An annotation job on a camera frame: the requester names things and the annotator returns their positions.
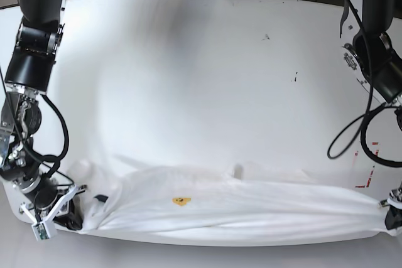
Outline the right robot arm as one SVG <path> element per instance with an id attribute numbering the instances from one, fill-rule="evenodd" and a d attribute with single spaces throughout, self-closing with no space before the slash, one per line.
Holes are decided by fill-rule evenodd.
<path id="1" fill-rule="evenodd" d="M 74 197 L 80 193 L 72 180 L 53 179 L 67 155 L 70 138 L 62 123 L 60 154 L 42 155 L 33 148 L 42 114 L 37 96 L 46 97 L 57 49 L 63 35 L 60 20 L 64 0 L 19 0 L 23 17 L 13 54 L 1 74 L 5 100 L 1 110 L 1 178 L 14 183 L 31 202 L 26 209 L 41 239 L 59 225 L 71 231 L 82 228 Z"/>

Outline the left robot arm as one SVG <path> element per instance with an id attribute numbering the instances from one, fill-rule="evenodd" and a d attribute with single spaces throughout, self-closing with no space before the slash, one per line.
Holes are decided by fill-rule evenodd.
<path id="1" fill-rule="evenodd" d="M 387 33 L 394 5 L 395 0 L 344 0 L 339 38 L 343 61 L 369 94 L 353 138 L 360 141 L 365 155 L 376 164 L 400 169 L 401 162 L 379 157 L 367 143 L 370 123 L 386 109 L 392 109 L 401 122 L 401 57 Z"/>

